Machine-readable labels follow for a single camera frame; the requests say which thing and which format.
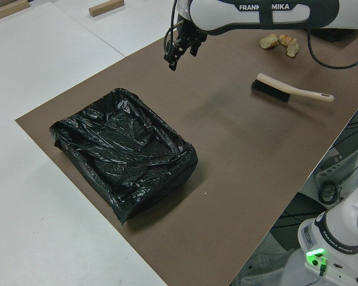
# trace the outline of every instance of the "black plastic bag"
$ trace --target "black plastic bag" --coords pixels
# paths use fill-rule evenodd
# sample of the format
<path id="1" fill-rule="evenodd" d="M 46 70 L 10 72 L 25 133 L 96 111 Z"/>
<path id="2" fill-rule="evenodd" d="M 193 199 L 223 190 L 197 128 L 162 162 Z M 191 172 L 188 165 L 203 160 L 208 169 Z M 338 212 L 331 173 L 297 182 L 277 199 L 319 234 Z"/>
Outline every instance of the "black plastic bag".
<path id="1" fill-rule="evenodd" d="M 121 223 L 187 181 L 197 164 L 193 146 L 126 89 L 56 122 L 50 132 Z"/>

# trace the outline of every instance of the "wooden block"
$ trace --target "wooden block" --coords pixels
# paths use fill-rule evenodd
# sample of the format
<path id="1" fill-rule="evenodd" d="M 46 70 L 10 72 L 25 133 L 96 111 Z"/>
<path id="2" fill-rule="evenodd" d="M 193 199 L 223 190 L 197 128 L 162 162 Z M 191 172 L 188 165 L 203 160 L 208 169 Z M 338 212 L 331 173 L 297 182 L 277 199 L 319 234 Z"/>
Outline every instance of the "wooden block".
<path id="1" fill-rule="evenodd" d="M 0 7 L 0 19 L 12 15 L 29 7 L 28 0 L 17 0 L 13 3 Z"/>
<path id="2" fill-rule="evenodd" d="M 91 16 L 95 17 L 125 5 L 124 0 L 109 0 L 105 3 L 89 8 Z"/>

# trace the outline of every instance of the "green light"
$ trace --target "green light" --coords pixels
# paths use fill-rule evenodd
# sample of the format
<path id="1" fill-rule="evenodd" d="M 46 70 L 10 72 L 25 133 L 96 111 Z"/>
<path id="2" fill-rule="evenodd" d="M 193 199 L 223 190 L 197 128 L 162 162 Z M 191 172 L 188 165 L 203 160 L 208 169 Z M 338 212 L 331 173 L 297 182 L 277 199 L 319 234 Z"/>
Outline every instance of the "green light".
<path id="1" fill-rule="evenodd" d="M 326 253 L 325 249 L 318 248 L 316 250 L 306 252 L 306 259 L 308 260 L 309 264 L 313 265 L 313 261 L 316 258 L 323 256 L 325 253 Z M 322 259 L 322 264 L 326 264 L 325 258 Z"/>

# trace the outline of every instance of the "white surface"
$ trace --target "white surface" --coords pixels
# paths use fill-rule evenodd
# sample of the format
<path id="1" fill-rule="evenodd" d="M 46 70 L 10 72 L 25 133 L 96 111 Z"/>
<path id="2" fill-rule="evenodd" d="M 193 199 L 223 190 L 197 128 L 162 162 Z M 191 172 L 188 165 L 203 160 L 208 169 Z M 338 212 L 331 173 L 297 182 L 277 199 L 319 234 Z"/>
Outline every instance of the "white surface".
<path id="1" fill-rule="evenodd" d="M 105 0 L 52 0 L 52 2 L 127 56 L 165 35 L 169 28 L 174 1 L 125 0 L 125 6 L 96 17 L 89 15 L 89 8 Z"/>
<path id="2" fill-rule="evenodd" d="M 42 3 L 0 20 L 0 285 L 164 286 L 14 121 L 122 58 Z"/>

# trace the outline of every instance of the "brush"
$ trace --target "brush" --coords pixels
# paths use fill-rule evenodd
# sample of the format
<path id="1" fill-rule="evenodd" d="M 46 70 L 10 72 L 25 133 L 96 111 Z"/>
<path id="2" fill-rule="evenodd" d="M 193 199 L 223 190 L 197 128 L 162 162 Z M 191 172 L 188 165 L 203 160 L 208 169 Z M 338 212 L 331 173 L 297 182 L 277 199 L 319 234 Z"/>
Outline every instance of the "brush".
<path id="1" fill-rule="evenodd" d="M 305 91 L 303 89 L 295 88 L 279 80 L 272 79 L 271 77 L 262 73 L 257 75 L 257 80 L 253 82 L 252 88 L 257 91 L 262 91 L 266 94 L 269 94 L 284 102 L 289 101 L 291 94 L 327 102 L 332 102 L 334 100 L 333 95 L 321 94 L 320 92 Z"/>

